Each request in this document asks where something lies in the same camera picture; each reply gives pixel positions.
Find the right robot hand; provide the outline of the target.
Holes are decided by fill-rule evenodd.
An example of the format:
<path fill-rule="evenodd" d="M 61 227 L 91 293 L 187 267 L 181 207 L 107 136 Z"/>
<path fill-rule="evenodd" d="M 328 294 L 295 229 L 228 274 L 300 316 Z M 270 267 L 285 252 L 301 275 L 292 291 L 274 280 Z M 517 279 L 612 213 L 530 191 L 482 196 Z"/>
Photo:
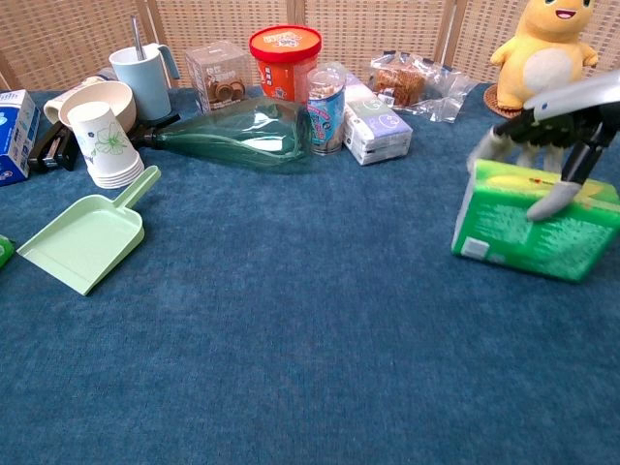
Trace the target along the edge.
<path fill-rule="evenodd" d="M 540 148 L 547 149 L 545 168 L 561 174 L 549 194 L 527 211 L 530 221 L 545 220 L 566 208 L 581 191 L 604 150 L 619 132 L 619 72 L 544 91 L 530 98 L 522 112 L 484 135 L 467 160 L 500 161 L 514 146 L 518 164 L 531 167 Z"/>

